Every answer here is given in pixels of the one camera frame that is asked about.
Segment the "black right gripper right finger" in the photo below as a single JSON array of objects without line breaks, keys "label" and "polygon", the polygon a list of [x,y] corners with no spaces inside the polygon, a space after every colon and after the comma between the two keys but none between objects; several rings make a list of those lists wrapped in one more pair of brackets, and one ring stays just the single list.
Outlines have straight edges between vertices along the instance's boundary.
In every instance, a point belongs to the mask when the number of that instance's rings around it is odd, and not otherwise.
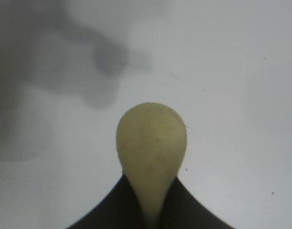
[{"label": "black right gripper right finger", "polygon": [[160,217],[161,229],[230,229],[200,204],[178,178],[172,183]]}]

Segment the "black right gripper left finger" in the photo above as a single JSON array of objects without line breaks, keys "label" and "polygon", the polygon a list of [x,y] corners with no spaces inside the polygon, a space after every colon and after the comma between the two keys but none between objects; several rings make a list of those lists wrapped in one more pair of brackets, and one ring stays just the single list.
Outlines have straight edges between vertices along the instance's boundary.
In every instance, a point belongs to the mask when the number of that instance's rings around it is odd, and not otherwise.
[{"label": "black right gripper left finger", "polygon": [[70,229],[144,229],[136,196],[125,175],[108,195]]}]

